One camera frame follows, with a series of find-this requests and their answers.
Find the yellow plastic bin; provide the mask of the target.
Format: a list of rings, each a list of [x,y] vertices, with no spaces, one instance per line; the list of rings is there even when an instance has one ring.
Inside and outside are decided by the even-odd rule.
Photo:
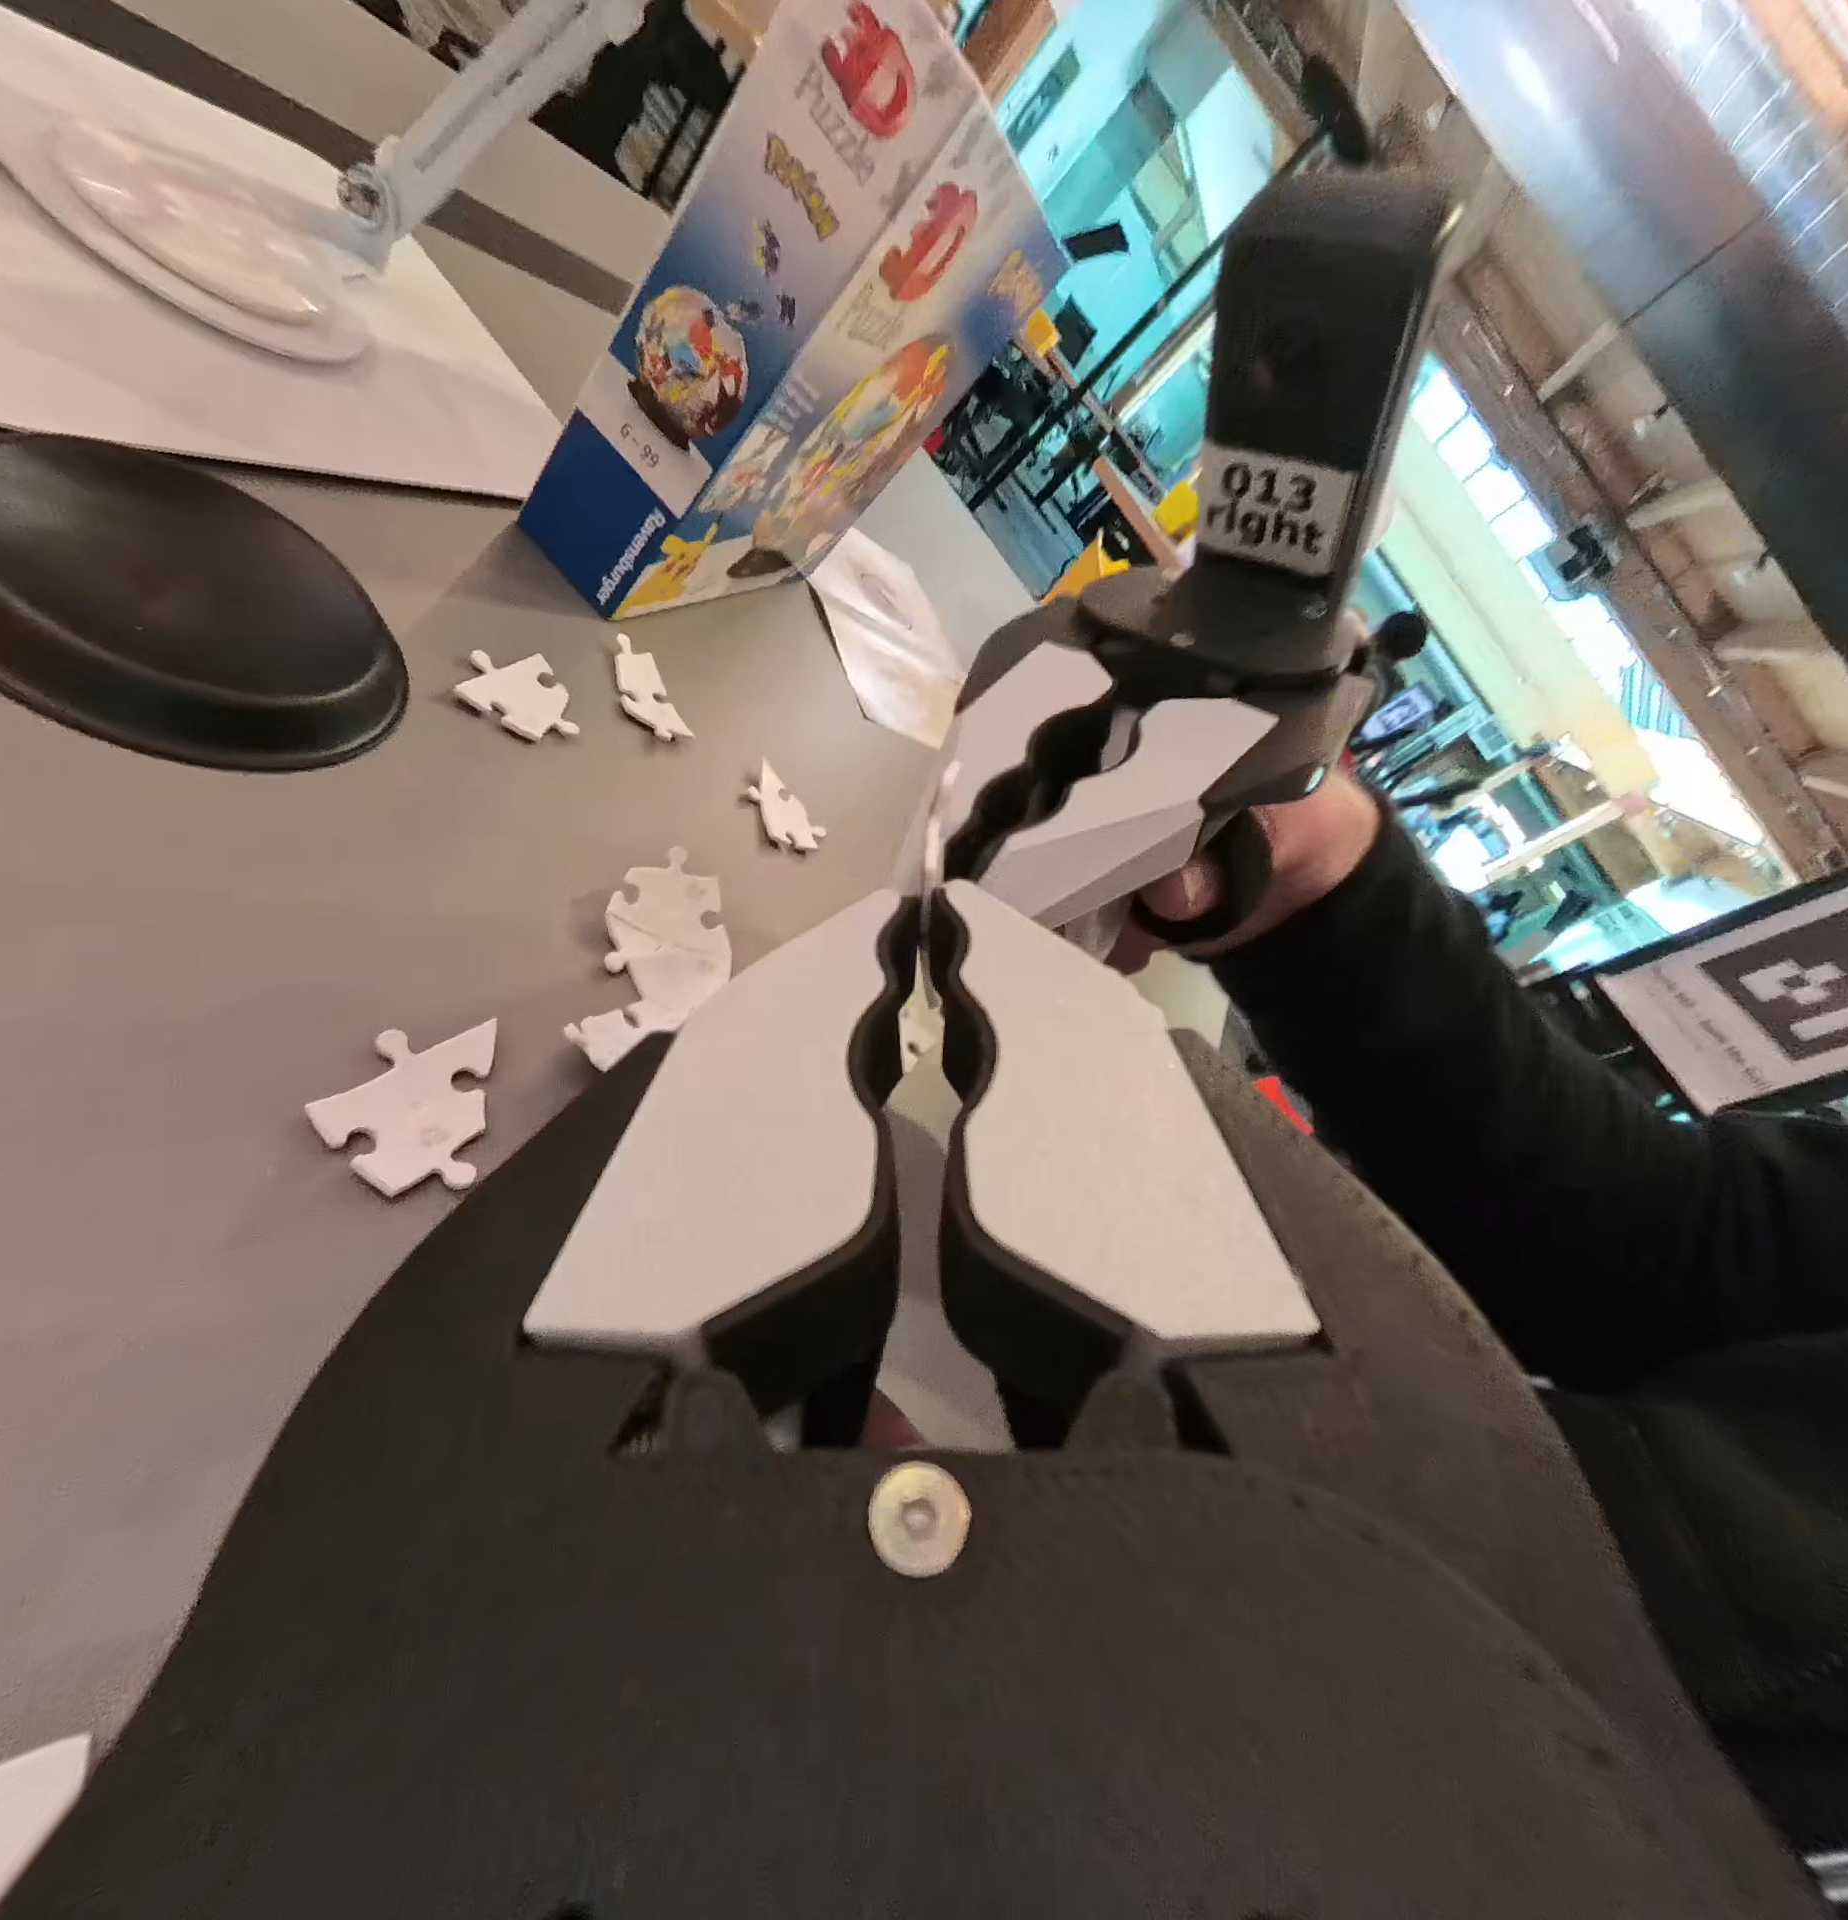
[[[1187,570],[1198,519],[1196,481],[1183,477],[1152,503],[1132,492],[1116,473],[1108,477],[1111,487],[1081,555],[1045,589],[1043,604],[1081,598],[1086,587],[1133,568],[1153,566],[1167,581]]]

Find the person's right forearm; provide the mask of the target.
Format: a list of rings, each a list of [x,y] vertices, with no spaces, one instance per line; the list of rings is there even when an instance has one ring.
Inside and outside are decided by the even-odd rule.
[[[1542,1015],[1382,814],[1343,883],[1212,968],[1515,1359],[1603,1393],[1848,1331],[1848,1127],[1658,1113]]]

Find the white puzzle pieces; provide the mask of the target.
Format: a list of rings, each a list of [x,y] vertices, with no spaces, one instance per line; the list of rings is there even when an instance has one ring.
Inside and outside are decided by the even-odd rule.
[[[79,1790],[365,1298],[592,1078],[605,899],[721,881],[762,732],[593,614],[418,631],[391,739],[240,774],[0,697],[0,1875]]]

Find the person's right hand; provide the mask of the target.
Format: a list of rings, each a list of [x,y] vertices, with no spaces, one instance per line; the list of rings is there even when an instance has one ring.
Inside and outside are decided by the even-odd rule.
[[[1381,805],[1342,770],[1290,803],[1248,808],[1141,889],[1108,965],[1133,975],[1164,948],[1208,960],[1248,946],[1343,883],[1382,825]]]

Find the printed marker tag board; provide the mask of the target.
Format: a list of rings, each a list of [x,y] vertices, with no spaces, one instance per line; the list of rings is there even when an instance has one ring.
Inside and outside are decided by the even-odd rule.
[[[1593,980],[1693,1117],[1848,1097],[1848,886],[1767,901]]]

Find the white jointed lamp arm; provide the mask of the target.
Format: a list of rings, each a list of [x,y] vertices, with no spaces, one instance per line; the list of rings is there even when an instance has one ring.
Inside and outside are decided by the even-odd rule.
[[[529,2],[510,14],[402,134],[386,137],[368,160],[340,173],[336,203],[318,227],[322,237],[356,262],[351,273],[381,273],[394,247],[429,223],[503,131],[534,120],[552,91],[583,78],[606,44],[627,41],[646,8]]]

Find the black round stand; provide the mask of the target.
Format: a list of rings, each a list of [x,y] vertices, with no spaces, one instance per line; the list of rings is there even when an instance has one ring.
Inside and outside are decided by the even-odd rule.
[[[380,747],[410,670],[351,571],[217,473],[0,434],[0,697],[144,757],[281,775]]]

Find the colourful cardboard puzzle box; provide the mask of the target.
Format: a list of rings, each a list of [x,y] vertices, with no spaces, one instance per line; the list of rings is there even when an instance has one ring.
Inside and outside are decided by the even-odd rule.
[[[518,525],[601,614],[806,573],[1068,268],[931,4],[781,4]]]

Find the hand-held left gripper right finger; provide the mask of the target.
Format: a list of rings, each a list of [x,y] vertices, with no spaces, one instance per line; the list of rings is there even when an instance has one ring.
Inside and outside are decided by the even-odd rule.
[[[935,898],[940,1303],[988,1369],[1294,1350],[1320,1315],[1172,1028],[1126,977],[975,885]]]

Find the partly built white puzzle ball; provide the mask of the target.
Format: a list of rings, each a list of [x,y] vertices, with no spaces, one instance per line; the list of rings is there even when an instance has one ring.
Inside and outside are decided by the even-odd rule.
[[[962,774],[962,760],[953,752],[945,752],[929,789],[929,798],[919,811],[919,825],[910,833],[914,852],[903,856],[905,865],[916,865],[916,953],[910,989],[896,1015],[896,1038],[901,1073],[909,1076],[921,1062],[933,1058],[944,1040],[944,1008],[936,975],[933,972],[933,910],[936,890],[944,881],[945,862],[945,811],[955,793]]]

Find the white rounded flat pad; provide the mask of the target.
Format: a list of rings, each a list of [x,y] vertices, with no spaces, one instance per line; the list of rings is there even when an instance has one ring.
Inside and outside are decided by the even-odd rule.
[[[406,237],[342,282],[342,363],[249,345],[118,269],[120,234],[66,179],[53,134],[114,128],[306,206],[311,149],[0,4],[0,429],[247,466],[518,500],[560,420]]]

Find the white printed instruction sheet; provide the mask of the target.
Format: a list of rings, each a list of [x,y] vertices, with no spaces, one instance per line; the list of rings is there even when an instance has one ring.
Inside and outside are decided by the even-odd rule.
[[[944,747],[964,667],[910,566],[848,526],[806,585],[864,717],[919,747]]]

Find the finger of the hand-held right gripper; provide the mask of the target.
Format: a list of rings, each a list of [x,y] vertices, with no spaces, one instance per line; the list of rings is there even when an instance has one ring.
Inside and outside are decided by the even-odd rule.
[[[1141,717],[1090,653],[1033,644],[953,717],[944,754],[953,752],[962,774],[944,820],[944,881],[978,881],[1012,828],[1053,811],[1071,781],[1116,765]]]
[[[1236,701],[1152,707],[1116,765],[1071,781],[1053,811],[1003,838],[978,889],[1049,929],[1118,907],[1191,856],[1206,793],[1275,725],[1271,710]]]

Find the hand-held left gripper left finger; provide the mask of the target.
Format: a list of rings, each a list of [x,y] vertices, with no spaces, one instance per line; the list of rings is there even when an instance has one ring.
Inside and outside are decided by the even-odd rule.
[[[916,899],[874,890],[775,946],[661,1049],[531,1301],[545,1347],[864,1369],[896,1294],[884,1103]]]

